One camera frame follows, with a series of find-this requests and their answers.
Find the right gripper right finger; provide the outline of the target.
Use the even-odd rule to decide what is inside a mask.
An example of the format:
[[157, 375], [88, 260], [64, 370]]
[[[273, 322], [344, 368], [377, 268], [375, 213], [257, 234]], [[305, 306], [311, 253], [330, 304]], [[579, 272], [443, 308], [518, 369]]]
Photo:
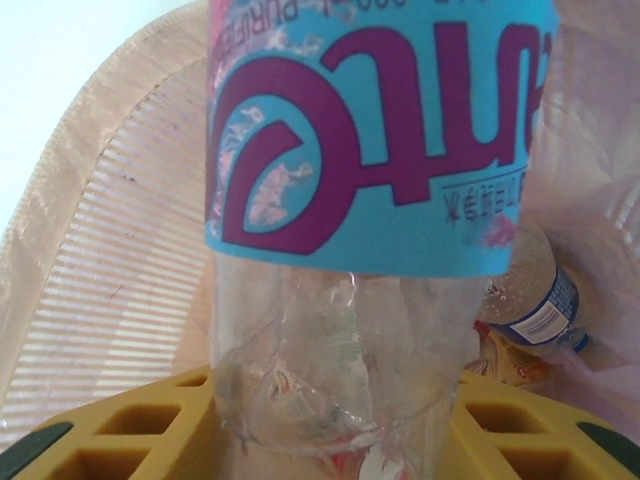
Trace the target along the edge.
[[432, 479], [636, 479], [639, 448], [583, 410], [463, 372], [416, 374], [403, 410], [427, 423], [411, 441]]

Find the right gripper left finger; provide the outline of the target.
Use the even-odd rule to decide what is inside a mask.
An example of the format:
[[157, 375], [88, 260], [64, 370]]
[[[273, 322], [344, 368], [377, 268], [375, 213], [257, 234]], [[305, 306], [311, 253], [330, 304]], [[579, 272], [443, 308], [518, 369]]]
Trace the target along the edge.
[[241, 451], [201, 367], [58, 414], [9, 448], [12, 479], [230, 479]]

